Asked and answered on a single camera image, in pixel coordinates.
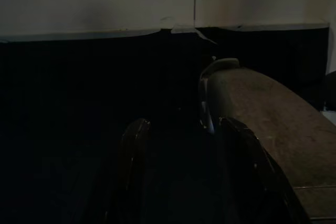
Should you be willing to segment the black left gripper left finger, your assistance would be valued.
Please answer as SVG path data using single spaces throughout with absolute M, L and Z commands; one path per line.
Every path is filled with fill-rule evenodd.
M 103 223 L 141 223 L 150 121 L 140 118 L 124 131 Z

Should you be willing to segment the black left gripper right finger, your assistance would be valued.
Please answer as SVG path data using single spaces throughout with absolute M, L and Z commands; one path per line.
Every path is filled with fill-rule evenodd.
M 310 223 L 281 167 L 244 123 L 219 118 L 225 223 Z

